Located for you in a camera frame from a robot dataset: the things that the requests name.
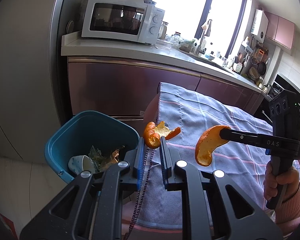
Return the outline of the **pink sleeve right forearm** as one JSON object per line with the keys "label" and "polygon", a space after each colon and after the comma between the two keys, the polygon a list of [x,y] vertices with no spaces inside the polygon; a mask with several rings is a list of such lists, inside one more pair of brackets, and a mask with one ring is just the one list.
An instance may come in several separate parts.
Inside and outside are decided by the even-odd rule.
{"label": "pink sleeve right forearm", "polygon": [[300,187],[275,210],[275,223],[284,236],[290,235],[300,224]]}

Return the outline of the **person's right hand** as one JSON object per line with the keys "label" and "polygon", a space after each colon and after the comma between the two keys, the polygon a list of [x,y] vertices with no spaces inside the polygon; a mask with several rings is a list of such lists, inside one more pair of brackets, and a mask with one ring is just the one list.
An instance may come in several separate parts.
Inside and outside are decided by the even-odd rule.
{"label": "person's right hand", "polygon": [[265,172],[265,180],[264,184],[264,197],[267,201],[270,201],[271,198],[276,197],[278,193],[277,187],[279,185],[286,185],[286,192],[282,199],[282,201],[289,200],[292,198],[297,191],[299,190],[300,180],[299,180],[299,172],[294,166],[291,166],[289,170],[281,175],[274,176],[272,174],[272,165],[271,162],[267,163],[266,172]]}

